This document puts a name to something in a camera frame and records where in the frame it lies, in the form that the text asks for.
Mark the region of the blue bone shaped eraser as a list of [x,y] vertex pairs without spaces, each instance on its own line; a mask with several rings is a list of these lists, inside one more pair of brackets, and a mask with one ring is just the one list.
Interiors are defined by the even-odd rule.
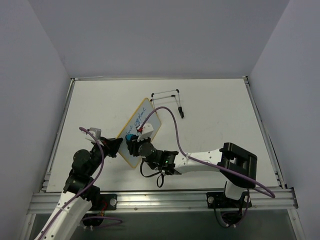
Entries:
[[133,141],[137,136],[135,134],[127,134],[125,136],[126,141]]

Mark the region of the aluminium front rail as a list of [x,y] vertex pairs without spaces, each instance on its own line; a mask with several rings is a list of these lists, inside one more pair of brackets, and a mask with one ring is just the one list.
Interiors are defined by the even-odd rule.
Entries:
[[[275,188],[275,198],[256,191],[250,192],[250,210],[297,209],[298,202],[292,189]],[[207,212],[208,190],[194,191],[147,191],[118,192],[116,209],[112,213],[168,213]],[[59,193],[35,193],[30,201],[28,214],[51,214],[55,209]]]

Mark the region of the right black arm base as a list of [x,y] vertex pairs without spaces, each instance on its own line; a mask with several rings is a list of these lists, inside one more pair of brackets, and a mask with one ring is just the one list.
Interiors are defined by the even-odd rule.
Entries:
[[225,196],[223,191],[207,192],[206,203],[209,209],[228,209],[232,207],[230,199]]

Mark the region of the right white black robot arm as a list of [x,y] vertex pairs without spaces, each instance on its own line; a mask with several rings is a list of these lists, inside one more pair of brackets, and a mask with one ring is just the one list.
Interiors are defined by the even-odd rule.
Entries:
[[222,193],[223,203],[227,206],[234,206],[245,190],[256,187],[258,158],[234,143],[226,142],[222,148],[208,152],[182,153],[156,149],[149,137],[139,140],[137,135],[128,134],[125,140],[129,154],[142,157],[140,170],[146,163],[162,180],[165,176],[191,172],[221,173],[227,179]]

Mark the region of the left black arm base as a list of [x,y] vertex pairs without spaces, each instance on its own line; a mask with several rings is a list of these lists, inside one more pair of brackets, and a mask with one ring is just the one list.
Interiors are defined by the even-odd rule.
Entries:
[[115,211],[117,209],[118,195],[114,193],[100,194],[92,204],[93,211]]

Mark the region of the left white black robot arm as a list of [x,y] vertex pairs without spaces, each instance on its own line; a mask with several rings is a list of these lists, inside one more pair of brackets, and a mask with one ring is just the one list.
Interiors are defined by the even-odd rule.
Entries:
[[76,228],[103,228],[105,210],[113,196],[105,197],[95,186],[94,173],[100,174],[106,157],[115,158],[123,138],[94,137],[91,150],[80,149],[73,162],[58,203],[37,240],[69,240]]

